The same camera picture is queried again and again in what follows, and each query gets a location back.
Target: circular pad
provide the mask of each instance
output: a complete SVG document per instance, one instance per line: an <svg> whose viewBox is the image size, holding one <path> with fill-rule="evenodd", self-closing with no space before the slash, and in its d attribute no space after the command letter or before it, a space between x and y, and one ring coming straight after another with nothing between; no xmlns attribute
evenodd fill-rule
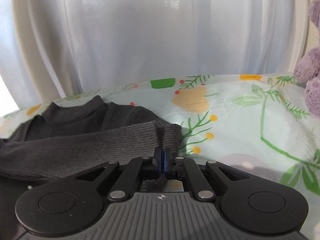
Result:
<svg viewBox="0 0 320 240"><path fill-rule="evenodd" d="M39 207L47 213L59 214L73 208L76 204L76 199L67 192L53 192L44 195L38 204Z"/></svg>
<svg viewBox="0 0 320 240"><path fill-rule="evenodd" d="M84 180L61 180L26 191L15 211L20 224L34 234L67 236L92 225L103 209L94 185Z"/></svg>
<svg viewBox="0 0 320 240"><path fill-rule="evenodd" d="M257 192L248 198L249 205L256 211L275 213L283 209L283 197L273 192Z"/></svg>

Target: sheer curtain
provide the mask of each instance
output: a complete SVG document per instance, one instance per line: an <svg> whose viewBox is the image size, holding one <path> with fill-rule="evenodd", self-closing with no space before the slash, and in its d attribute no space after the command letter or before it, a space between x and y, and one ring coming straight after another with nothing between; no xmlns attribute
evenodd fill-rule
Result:
<svg viewBox="0 0 320 240"><path fill-rule="evenodd" d="M12 13L11 0L0 0L0 75L19 107L41 100L20 52ZM5 86L1 89L1 107L8 102Z"/></svg>
<svg viewBox="0 0 320 240"><path fill-rule="evenodd" d="M308 0L11 0L8 6L17 46L0 74L18 106L29 106L172 76L290 71L305 45ZM21 62L13 67L15 55ZM20 71L14 81L13 68ZM29 84L24 91L14 84L21 80Z"/></svg>

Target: stuffed animal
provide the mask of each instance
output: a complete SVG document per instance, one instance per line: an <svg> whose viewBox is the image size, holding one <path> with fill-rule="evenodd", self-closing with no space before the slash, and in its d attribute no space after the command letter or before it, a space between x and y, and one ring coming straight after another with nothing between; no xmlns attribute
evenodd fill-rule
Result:
<svg viewBox="0 0 320 240"><path fill-rule="evenodd" d="M314 0L311 3L309 17L319 31L320 0ZM306 105L310 112L320 117L320 47L306 53L295 65L293 74L298 83L306 83Z"/></svg>

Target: dark gray fabric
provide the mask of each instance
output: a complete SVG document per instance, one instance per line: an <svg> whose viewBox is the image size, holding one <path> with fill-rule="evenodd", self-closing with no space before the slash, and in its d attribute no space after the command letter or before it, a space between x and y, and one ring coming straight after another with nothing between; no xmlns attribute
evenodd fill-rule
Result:
<svg viewBox="0 0 320 240"><path fill-rule="evenodd" d="M22 125L9 139L0 139L0 239L15 239L22 231L14 204L32 183L44 183L108 160L127 164L152 156L154 148L178 153L181 127L143 107L105 104L95 97L87 104L63 108L52 103L43 116ZM157 191L164 178L143 184Z"/></svg>

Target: sweater collar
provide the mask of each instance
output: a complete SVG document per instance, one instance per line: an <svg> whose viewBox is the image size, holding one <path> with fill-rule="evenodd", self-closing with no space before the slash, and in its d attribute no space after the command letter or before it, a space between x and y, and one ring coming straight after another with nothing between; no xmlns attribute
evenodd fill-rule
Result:
<svg viewBox="0 0 320 240"><path fill-rule="evenodd" d="M75 122L91 115L103 105L104 102L100 96L95 96L82 106L61 107L52 102L42 116L51 123Z"/></svg>

